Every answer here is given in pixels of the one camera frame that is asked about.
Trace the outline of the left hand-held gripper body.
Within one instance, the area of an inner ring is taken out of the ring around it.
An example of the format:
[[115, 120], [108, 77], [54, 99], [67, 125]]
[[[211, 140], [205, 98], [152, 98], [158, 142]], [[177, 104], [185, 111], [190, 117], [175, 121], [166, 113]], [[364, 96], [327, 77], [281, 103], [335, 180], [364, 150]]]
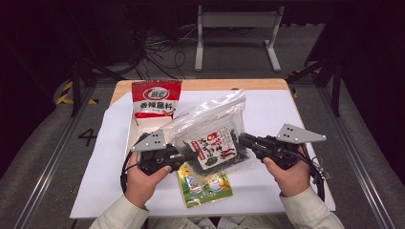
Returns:
[[170, 166], [173, 171], [180, 169], [179, 152], [165, 141], [161, 129], [150, 134], [143, 133], [130, 152], [139, 154], [138, 166], [148, 176], [164, 166]]

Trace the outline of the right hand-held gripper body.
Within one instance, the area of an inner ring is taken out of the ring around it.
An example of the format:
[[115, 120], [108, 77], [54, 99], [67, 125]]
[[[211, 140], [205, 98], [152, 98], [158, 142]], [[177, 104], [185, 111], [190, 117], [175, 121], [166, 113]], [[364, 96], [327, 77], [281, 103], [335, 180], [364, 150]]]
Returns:
[[276, 136], [263, 137], [266, 156], [271, 158], [281, 169], [288, 170], [304, 157], [299, 153], [299, 148], [304, 148], [306, 143], [325, 141], [327, 137], [312, 131], [284, 124]]

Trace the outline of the white plastic container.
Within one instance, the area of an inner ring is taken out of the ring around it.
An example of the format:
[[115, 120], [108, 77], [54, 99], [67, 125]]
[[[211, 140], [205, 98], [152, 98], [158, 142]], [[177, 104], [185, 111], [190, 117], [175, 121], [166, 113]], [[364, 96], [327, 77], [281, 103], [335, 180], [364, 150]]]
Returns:
[[134, 110], [131, 110], [128, 136], [126, 142], [126, 151], [124, 156], [128, 156], [131, 148], [139, 140], [139, 137], [144, 134], [150, 134], [156, 131], [158, 128], [167, 124], [172, 120], [171, 116], [159, 116], [159, 117], [147, 117], [137, 118]]

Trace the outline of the clear dried seaweed bag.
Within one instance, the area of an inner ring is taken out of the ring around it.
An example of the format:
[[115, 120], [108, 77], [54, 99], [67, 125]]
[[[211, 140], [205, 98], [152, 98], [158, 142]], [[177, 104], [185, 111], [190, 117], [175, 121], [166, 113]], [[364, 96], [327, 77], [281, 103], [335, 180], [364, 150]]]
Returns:
[[182, 156], [191, 157], [186, 164], [195, 173], [218, 173], [249, 159], [246, 147], [239, 143], [245, 131], [244, 110], [243, 90], [204, 101], [165, 124], [165, 140]]

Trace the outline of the red seasoning packet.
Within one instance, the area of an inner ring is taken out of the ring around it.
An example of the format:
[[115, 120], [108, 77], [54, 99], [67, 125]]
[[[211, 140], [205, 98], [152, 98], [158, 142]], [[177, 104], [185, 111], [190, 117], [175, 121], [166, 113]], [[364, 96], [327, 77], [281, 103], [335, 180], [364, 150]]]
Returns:
[[136, 118], [172, 116], [181, 96], [179, 80], [148, 80], [132, 84]]

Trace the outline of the person's right hand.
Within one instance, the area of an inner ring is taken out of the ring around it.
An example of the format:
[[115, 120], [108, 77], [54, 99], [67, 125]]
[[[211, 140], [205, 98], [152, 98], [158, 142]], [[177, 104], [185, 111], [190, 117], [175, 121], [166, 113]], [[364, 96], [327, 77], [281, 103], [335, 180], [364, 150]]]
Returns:
[[309, 187], [310, 168], [300, 160], [288, 170], [281, 169], [271, 158], [263, 159], [267, 170], [273, 175], [284, 197], [290, 198], [301, 194]]

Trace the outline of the person's left hand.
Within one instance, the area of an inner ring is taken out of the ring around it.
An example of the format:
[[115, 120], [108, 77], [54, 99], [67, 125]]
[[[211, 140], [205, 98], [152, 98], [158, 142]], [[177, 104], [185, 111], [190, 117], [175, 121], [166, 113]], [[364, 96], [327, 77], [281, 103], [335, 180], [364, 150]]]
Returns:
[[171, 172], [170, 166], [164, 166], [153, 175], [147, 176], [138, 167], [138, 154], [133, 153], [128, 162], [127, 189], [125, 197], [138, 208], [144, 208], [146, 202], [153, 196], [157, 185]]

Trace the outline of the white paper sheet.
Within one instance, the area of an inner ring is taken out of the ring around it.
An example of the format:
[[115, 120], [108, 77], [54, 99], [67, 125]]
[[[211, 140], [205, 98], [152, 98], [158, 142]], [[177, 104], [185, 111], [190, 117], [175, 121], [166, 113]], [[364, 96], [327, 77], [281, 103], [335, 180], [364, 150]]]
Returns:
[[[251, 135], [277, 135], [286, 123], [303, 122], [287, 90], [247, 90], [245, 131]], [[122, 196], [119, 177], [125, 159], [132, 95], [127, 93], [104, 114], [96, 146], [81, 181], [70, 217], [94, 219]], [[283, 213], [273, 176], [253, 154], [226, 171], [233, 196], [194, 208], [184, 204], [178, 175], [173, 172], [158, 184], [148, 200], [151, 218], [265, 215]]]

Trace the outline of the yellow green spout pouch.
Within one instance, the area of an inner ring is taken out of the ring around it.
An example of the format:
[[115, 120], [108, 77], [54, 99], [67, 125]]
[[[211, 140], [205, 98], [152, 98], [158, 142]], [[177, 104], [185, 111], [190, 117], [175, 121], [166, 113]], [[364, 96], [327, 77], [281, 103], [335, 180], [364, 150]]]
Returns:
[[178, 170], [178, 178], [184, 204], [187, 208], [233, 196], [233, 191], [225, 172], [210, 176], [196, 174], [186, 163]]

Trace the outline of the yellow black hazard tape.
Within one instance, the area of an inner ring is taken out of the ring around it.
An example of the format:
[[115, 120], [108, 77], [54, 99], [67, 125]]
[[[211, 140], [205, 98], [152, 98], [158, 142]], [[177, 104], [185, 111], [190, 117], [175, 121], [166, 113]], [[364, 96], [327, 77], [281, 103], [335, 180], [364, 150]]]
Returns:
[[[317, 69], [317, 70], [310, 71], [310, 72], [309, 72], [309, 75], [314, 75], [314, 76], [316, 76], [317, 74], [319, 74], [320, 70], [321, 70], [321, 69]], [[295, 76], [295, 75], [298, 74], [299, 72], [300, 72], [300, 71], [292, 71], [292, 72], [289, 73], [288, 76]], [[292, 93], [293, 98], [297, 98], [297, 97], [298, 97], [298, 92], [297, 92], [297, 90], [296, 90], [295, 88], [291, 88], [291, 93]]]
[[[55, 104], [74, 104], [74, 100], [72, 98], [68, 98], [68, 92], [70, 89], [73, 88], [73, 80], [69, 80], [66, 85], [63, 87], [61, 95], [56, 100]], [[88, 102], [89, 105], [98, 104], [98, 99], [91, 98]]]

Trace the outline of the wooden table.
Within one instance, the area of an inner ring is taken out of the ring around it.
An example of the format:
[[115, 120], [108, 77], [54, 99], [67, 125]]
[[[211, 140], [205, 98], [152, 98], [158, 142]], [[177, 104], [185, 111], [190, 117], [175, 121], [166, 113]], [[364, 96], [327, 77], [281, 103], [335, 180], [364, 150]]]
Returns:
[[[110, 105], [132, 91], [134, 80], [121, 80], [116, 84]], [[244, 90], [289, 90], [283, 78], [253, 79], [184, 79], [181, 84], [183, 91], [220, 91], [231, 89]]]

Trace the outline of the person's light clothing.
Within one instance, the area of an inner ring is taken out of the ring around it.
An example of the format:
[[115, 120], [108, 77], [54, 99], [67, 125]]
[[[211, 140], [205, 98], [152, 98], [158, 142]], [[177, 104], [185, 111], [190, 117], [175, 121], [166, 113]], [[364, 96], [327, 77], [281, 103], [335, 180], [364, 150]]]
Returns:
[[290, 229], [285, 218], [270, 216], [149, 219], [145, 229]]

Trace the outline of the black tripod stand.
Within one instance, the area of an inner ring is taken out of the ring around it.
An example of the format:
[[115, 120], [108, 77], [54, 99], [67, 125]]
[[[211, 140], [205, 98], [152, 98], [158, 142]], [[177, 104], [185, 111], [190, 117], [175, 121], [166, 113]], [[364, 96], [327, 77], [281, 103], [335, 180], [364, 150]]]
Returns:
[[88, 58], [78, 56], [73, 64], [72, 80], [74, 107], [72, 111], [72, 117], [75, 117], [78, 114], [80, 107], [83, 104], [83, 99], [81, 98], [80, 83], [83, 82], [86, 87], [91, 88], [93, 88], [97, 83], [97, 79], [95, 77], [95, 74], [93, 73], [93, 69], [98, 70], [99, 72], [114, 79], [115, 81], [123, 80], [122, 76], [108, 70], [106, 67], [97, 64], [96, 62]]
[[293, 83], [315, 70], [319, 71], [319, 73], [313, 80], [313, 83], [317, 88], [325, 88], [327, 84], [330, 82], [330, 80], [332, 80], [331, 107], [334, 114], [336, 116], [340, 116], [339, 99], [340, 99], [342, 66], [338, 60], [327, 58], [325, 60], [317, 61], [311, 64], [310, 66], [304, 68], [303, 70], [291, 74], [286, 79], [286, 82]]

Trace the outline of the grey metal stand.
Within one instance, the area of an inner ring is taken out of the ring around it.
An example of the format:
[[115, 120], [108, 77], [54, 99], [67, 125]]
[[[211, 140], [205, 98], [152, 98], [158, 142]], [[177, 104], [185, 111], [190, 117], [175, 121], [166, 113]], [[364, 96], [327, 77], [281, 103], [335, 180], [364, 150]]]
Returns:
[[270, 37], [264, 41], [272, 69], [281, 71], [281, 66], [274, 50], [275, 40], [285, 7], [271, 11], [204, 11], [198, 7], [198, 42], [196, 48], [195, 71], [203, 70], [203, 29], [204, 28], [270, 28]]

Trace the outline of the aluminium floor rail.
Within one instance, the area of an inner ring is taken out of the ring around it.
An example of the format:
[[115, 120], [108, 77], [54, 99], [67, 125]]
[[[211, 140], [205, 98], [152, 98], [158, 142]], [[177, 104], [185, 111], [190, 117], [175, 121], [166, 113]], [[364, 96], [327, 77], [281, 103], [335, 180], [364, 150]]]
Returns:
[[369, 173], [366, 170], [365, 165], [363, 164], [357, 150], [353, 145], [342, 119], [335, 114], [334, 109], [331, 106], [331, 97], [329, 96], [327, 90], [321, 88], [318, 89], [317, 92], [325, 104], [331, 121], [335, 126], [341, 141], [343, 142], [347, 158], [359, 182], [362, 192], [372, 208], [373, 214], [379, 224], [380, 229], [396, 229], [390, 214], [388, 213]]
[[61, 138], [55, 146], [53, 153], [48, 160], [48, 163], [46, 164], [46, 167], [44, 168], [41, 176], [36, 182], [30, 198], [25, 204], [25, 207], [23, 208], [18, 220], [14, 224], [13, 229], [28, 229], [36, 210], [38, 209], [53, 180], [54, 174], [60, 164], [60, 161], [66, 152], [67, 144], [73, 135], [73, 131], [77, 125], [77, 122], [81, 118], [85, 110], [85, 106], [91, 99], [94, 91], [94, 87], [84, 88], [83, 94], [78, 97], [78, 100], [75, 100], [73, 111], [74, 116], [69, 118]]

